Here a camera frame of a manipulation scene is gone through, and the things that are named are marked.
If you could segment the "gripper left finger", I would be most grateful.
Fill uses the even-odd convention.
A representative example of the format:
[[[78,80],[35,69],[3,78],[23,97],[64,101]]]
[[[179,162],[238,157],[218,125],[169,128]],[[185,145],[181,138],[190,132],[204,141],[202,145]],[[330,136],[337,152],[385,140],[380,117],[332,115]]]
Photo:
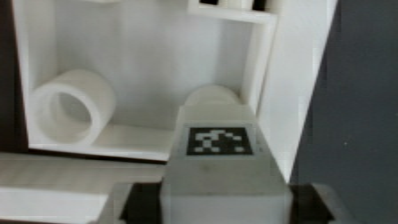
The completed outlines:
[[[114,185],[94,224],[163,224],[158,182]]]

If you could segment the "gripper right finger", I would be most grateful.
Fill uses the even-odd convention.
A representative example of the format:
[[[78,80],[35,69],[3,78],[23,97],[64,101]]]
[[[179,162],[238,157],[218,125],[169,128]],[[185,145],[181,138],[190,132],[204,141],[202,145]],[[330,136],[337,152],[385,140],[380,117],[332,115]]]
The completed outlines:
[[[320,183],[289,185],[293,204],[289,224],[355,224],[355,218],[332,187]]]

